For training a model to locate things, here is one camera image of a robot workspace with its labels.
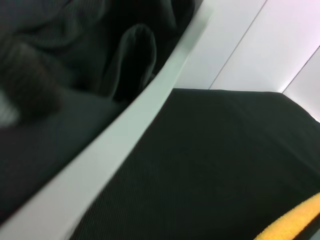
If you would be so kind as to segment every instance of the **yellow fabric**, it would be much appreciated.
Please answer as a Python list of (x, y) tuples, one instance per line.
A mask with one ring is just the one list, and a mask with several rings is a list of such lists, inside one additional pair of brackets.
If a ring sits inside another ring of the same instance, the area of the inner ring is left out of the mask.
[(320, 193), (278, 218), (255, 240), (292, 240), (320, 213)]

